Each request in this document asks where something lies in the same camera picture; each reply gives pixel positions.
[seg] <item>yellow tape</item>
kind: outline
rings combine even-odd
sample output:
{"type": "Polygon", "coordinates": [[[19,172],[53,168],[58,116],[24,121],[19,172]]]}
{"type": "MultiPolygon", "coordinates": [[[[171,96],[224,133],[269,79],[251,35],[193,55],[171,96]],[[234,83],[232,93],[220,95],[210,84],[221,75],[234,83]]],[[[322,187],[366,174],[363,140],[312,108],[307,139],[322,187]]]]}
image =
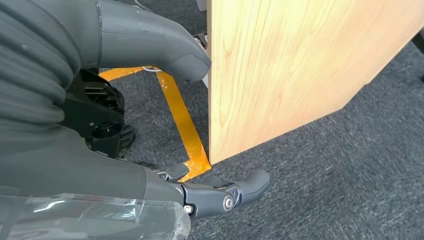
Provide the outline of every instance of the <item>yellow tape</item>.
{"type": "Polygon", "coordinates": [[[188,161],[184,164],[190,172],[181,180],[185,182],[211,169],[211,165],[174,78],[165,72],[156,75],[187,151],[188,161]]]}
{"type": "Polygon", "coordinates": [[[143,67],[128,67],[128,68],[113,68],[99,73],[99,76],[104,78],[106,81],[112,81],[118,78],[122,78],[137,72],[143,71],[143,67]]]}

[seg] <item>dark gray fabric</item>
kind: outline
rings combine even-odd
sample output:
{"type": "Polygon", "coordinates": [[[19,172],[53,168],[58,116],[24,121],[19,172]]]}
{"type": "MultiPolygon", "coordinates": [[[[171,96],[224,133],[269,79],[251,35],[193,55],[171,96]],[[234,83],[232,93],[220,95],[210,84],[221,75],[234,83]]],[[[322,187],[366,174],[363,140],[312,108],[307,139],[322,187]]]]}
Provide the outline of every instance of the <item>dark gray fabric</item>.
{"type": "MultiPolygon", "coordinates": [[[[206,29],[190,20],[195,0],[140,2],[194,33],[206,29]]],[[[229,181],[264,169],[272,182],[256,203],[193,221],[190,239],[424,239],[423,76],[424,55],[409,43],[342,110],[214,165],[205,176],[229,181]]],[[[207,89],[177,84],[207,148],[207,89]]],[[[128,159],[187,160],[154,73],[113,85],[139,131],[128,159]]]]}

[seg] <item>wood grain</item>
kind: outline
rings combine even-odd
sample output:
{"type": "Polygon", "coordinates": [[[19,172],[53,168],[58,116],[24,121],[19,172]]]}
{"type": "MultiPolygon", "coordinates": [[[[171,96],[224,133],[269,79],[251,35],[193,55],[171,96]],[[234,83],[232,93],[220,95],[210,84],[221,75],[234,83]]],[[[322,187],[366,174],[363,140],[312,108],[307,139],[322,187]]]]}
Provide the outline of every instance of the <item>wood grain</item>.
{"type": "Polygon", "coordinates": [[[210,162],[339,110],[423,25],[424,0],[209,0],[210,162]]]}

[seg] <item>robotic finger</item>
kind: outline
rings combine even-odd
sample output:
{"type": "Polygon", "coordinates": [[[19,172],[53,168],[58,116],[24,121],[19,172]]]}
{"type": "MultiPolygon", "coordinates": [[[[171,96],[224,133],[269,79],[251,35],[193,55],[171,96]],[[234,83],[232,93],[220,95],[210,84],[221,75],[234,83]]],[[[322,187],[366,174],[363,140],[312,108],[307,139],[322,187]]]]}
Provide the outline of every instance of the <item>robotic finger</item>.
{"type": "MultiPolygon", "coordinates": [[[[176,182],[188,173],[184,164],[171,170],[154,170],[165,181],[176,182]]],[[[220,186],[178,182],[183,190],[184,210],[191,219],[224,214],[234,208],[259,200],[270,183],[264,170],[252,172],[244,181],[233,181],[220,186]]]]}

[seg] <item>plastic wrap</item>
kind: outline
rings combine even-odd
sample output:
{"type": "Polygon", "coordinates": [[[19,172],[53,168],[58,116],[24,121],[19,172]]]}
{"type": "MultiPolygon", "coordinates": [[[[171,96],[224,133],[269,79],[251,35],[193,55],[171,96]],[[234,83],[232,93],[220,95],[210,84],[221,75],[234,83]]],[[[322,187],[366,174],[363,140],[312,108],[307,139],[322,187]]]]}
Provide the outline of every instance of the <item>plastic wrap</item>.
{"type": "Polygon", "coordinates": [[[94,195],[0,195],[0,239],[185,240],[190,218],[176,202],[94,195]]]}

